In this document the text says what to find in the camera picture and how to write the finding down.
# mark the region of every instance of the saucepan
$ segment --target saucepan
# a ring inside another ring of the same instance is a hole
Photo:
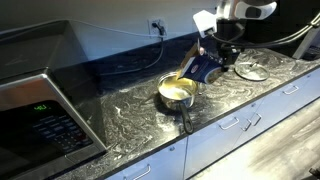
[[[180,111],[184,130],[187,134],[193,133],[193,124],[187,108],[194,103],[198,92],[198,83],[191,79],[177,78],[177,72],[170,72],[159,79],[158,91],[165,106],[174,111]]]

